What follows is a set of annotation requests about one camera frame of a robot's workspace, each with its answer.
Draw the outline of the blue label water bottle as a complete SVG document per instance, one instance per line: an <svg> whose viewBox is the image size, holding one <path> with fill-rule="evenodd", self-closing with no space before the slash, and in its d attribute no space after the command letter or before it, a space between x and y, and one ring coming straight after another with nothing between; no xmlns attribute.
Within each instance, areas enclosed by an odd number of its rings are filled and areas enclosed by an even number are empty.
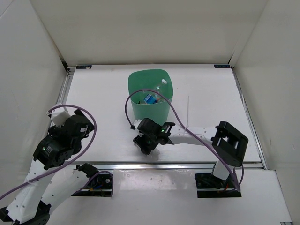
<svg viewBox="0 0 300 225"><path fill-rule="evenodd" d="M159 83L154 86L154 91L147 91L146 96L143 98L143 103L145 104L156 104L164 102L164 98L161 96L165 95L168 91L168 82L162 79Z"/></svg>

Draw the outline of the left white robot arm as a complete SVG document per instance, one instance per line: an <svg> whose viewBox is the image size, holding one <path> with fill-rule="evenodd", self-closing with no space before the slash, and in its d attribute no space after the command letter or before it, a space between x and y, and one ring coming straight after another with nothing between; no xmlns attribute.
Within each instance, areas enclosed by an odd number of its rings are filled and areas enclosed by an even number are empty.
<svg viewBox="0 0 300 225"><path fill-rule="evenodd" d="M97 169L90 164L83 164L78 165L71 177L53 190L47 189L54 175L67 166L66 160L73 155L78 158L84 153L82 139L96 130L95 120L83 114L68 115L54 122L33 154L24 183L12 189L19 193L8 206L1 208L1 220L15 225L44 225L66 199L85 186L96 186Z"/></svg>

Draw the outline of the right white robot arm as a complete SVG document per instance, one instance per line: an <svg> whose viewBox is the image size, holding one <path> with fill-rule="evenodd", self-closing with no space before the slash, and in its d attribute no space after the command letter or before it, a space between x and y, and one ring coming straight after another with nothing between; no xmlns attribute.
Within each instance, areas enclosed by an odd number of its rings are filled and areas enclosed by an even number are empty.
<svg viewBox="0 0 300 225"><path fill-rule="evenodd" d="M248 138L232 126L222 121L216 127L185 128L173 122L163 125L151 119L136 120L131 129L138 135L134 143L145 155L150 154L158 145L191 144L207 147L218 159L210 181L215 187L222 187L231 178L236 189L241 181L237 179L235 169L243 167Z"/></svg>

